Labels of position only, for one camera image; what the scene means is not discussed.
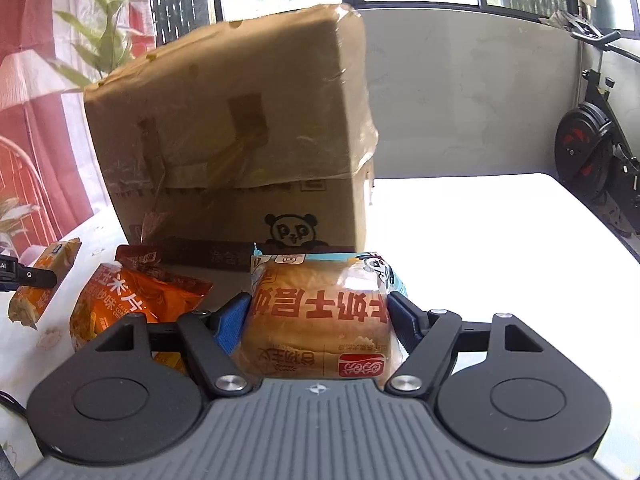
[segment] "metal screw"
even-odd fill
[[[422,387],[422,381],[412,375],[398,375],[391,379],[391,387],[400,392],[414,392]]]
[[[246,387],[246,380],[239,375],[223,375],[216,379],[216,388],[225,392],[238,392]]]

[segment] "packaged bread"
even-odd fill
[[[377,254],[254,256],[254,297],[233,359],[271,378],[376,378],[402,362],[386,295],[402,283]]]
[[[55,272],[58,282],[54,288],[35,288],[20,286],[9,301],[9,319],[20,321],[24,326],[36,327],[36,323],[44,314],[47,305],[58,290],[60,283],[73,267],[82,242],[80,238],[55,242],[44,249],[33,267],[49,269]]]
[[[211,283],[158,271],[166,281],[118,263],[100,264],[69,319],[74,348],[78,350],[129,312],[141,312],[149,323],[175,321],[196,308],[211,288]]]

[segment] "white wall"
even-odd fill
[[[616,46],[640,56],[640,41],[617,40]],[[584,67],[597,68],[597,57],[594,49],[589,48],[591,56],[585,56]],[[640,156],[640,63],[631,61],[613,52],[605,52],[602,59],[602,81],[610,77],[616,82],[609,103],[613,108],[625,137],[635,156]]]
[[[369,9],[376,176],[555,174],[577,46],[538,23],[444,9]]]

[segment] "white tablecloth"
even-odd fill
[[[585,370],[613,406],[597,460],[625,480],[640,474],[640,265],[582,204],[540,174],[377,180],[367,227],[367,249],[385,257],[421,308],[475,321],[513,312]],[[76,298],[124,242],[112,210],[73,236],[81,252],[37,332],[9,322],[10,295],[0,296],[0,389],[21,402],[71,355]],[[214,286],[226,300],[242,281]],[[22,420],[0,410],[0,428],[19,473],[39,459]]]

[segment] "cardboard box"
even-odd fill
[[[167,263],[227,269],[248,268],[253,242],[267,254],[362,251],[373,177],[369,161],[351,178],[212,194],[167,189],[156,211],[168,214],[150,242]],[[129,243],[140,242],[154,193],[113,193],[111,200]]]
[[[364,59],[360,15],[315,6],[199,28],[87,88],[129,242],[229,269],[252,242],[362,250],[378,140]]]
[[[346,4],[202,27],[84,93],[110,193],[350,178],[373,155],[364,24]]]

